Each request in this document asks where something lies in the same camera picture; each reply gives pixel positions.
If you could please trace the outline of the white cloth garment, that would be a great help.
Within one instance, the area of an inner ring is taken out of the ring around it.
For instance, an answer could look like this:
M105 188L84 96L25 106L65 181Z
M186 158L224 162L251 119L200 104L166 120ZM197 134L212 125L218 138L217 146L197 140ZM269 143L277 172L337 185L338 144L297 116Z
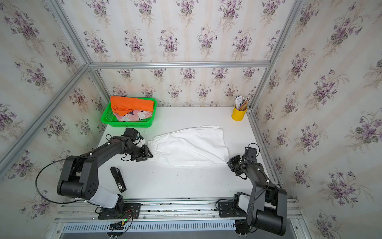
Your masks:
M152 161L164 166L192 168L219 166L229 159L223 129L204 125L154 137L148 142Z

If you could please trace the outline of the pink shark print shorts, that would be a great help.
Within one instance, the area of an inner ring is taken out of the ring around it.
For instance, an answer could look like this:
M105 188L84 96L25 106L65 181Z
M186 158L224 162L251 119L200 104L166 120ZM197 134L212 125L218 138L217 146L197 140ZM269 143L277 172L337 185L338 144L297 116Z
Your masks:
M148 119L152 117L153 112L151 111L141 111L141 110L133 110L123 116L119 115L118 113L113 113L114 116L117 118L120 122L137 122L142 121L145 119Z

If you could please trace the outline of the orange shorts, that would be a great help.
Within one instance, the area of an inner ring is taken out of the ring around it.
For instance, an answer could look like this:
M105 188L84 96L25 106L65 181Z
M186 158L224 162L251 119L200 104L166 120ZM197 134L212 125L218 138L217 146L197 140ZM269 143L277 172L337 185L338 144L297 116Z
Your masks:
M154 102L151 100L111 96L110 105L112 112L119 116L124 116L131 113L134 110L149 111L154 110Z

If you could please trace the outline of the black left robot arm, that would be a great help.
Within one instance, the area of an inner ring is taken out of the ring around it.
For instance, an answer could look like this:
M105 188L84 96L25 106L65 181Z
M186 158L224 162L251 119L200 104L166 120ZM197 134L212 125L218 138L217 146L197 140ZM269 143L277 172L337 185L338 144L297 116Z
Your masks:
M38 195L47 202L66 205L84 201L104 209L117 212L124 211L124 200L120 194L115 194L99 185L98 169L117 154L130 155L131 161L146 161L153 157L146 144L140 145L143 137L138 130L126 128L120 136L112 136L98 148L79 156L71 155L61 159L63 163L57 184L57 194L73 199L68 202L56 202L48 199L38 188L38 178L44 169L58 163L53 161L41 169L35 179L35 189Z

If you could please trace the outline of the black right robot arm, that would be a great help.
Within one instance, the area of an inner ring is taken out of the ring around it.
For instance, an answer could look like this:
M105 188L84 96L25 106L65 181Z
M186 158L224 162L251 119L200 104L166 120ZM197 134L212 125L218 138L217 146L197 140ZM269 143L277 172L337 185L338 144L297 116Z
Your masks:
M227 165L235 176L250 180L251 193L237 192L233 196L232 213L245 217L236 225L237 234L250 234L263 230L284 236L287 229L287 192L276 186L258 162L260 149L257 143L245 147L242 156L232 157Z

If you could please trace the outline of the black remote-like device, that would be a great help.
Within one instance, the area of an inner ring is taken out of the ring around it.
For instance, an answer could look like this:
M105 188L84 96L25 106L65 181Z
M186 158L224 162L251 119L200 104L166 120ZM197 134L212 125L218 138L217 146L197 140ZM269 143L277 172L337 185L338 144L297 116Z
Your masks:
M114 178L114 181L118 187L119 192L120 193L125 192L126 186L125 186L125 183L124 183L124 180L123 180L123 177L122 177L120 170L113 166L110 168L110 172L112 174L112 177Z

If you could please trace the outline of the yellow pen cup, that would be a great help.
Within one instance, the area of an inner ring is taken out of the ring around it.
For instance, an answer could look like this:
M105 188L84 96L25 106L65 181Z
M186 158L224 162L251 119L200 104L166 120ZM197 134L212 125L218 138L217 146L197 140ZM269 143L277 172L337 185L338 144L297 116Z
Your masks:
M244 108L242 111L238 110L236 107L234 107L232 111L231 118L234 121L242 121L244 119L244 116L246 114L247 108Z

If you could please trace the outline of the green plastic basket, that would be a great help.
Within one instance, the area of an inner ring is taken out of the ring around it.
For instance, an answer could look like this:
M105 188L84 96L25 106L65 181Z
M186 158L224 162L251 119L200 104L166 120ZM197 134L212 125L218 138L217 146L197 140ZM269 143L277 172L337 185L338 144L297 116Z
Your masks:
M149 100L154 103L153 106L153 114L151 117L139 121L119 121L117 117L113 114L111 103L108 103L105 111L103 112L100 121L103 124L108 124L111 127L130 127L130 128L149 128L152 126L155 114L156 114L156 108L157 108L157 100L154 98L140 98L144 100Z

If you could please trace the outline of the pencils in cup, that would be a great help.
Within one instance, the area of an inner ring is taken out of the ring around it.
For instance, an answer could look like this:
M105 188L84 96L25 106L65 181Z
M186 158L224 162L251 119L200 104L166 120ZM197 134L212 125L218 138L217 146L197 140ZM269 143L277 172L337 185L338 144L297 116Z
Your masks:
M242 95L236 96L235 97L235 108L236 108L236 110L244 111L247 108L250 100L251 100L251 98L248 96L246 96L246 97L242 96Z

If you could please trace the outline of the small green-lit circuit board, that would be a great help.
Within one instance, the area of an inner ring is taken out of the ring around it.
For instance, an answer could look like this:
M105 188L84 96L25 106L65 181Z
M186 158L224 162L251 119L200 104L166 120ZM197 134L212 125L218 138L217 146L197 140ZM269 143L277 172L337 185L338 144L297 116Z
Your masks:
M114 222L110 223L108 230L109 231L123 231L125 228L125 222Z

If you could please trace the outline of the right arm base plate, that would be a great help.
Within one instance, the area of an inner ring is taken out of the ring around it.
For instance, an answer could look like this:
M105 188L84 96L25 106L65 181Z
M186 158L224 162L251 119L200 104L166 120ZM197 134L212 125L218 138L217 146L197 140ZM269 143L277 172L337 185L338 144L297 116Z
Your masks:
M231 199L221 198L215 202L220 218L244 218L251 195L237 192Z

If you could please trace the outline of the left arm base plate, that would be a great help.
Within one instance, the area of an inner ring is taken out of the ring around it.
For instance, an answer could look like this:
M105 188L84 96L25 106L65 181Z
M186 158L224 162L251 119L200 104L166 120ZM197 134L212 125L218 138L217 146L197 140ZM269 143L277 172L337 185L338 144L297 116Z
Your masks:
M124 220L138 219L141 203L125 203L123 209L107 209L102 208L98 214L99 220Z

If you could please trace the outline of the aluminium front rail frame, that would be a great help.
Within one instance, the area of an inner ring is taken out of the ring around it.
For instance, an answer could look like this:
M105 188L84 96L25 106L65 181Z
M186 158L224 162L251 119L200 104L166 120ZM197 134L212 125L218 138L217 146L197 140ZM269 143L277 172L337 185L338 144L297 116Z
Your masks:
M128 233L212 232L234 233L244 217L228 212L231 200L226 198L196 199L137 199L128 200L130 210L124 216L129 220L119 230L112 224L122 218L101 220L96 207L85 203L63 205L54 220L48 239L62 239L70 234L99 233L105 238L119 238Z

